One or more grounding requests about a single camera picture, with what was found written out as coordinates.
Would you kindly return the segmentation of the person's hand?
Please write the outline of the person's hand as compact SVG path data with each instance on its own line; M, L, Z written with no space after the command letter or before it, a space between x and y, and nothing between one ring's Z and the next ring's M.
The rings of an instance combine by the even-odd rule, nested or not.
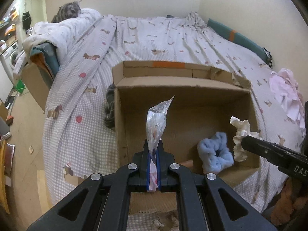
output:
M292 178L289 177L281 191L280 199L270 215L270 221L276 227L288 223L293 212L303 209L307 203L307 195L293 200L291 197L292 193Z

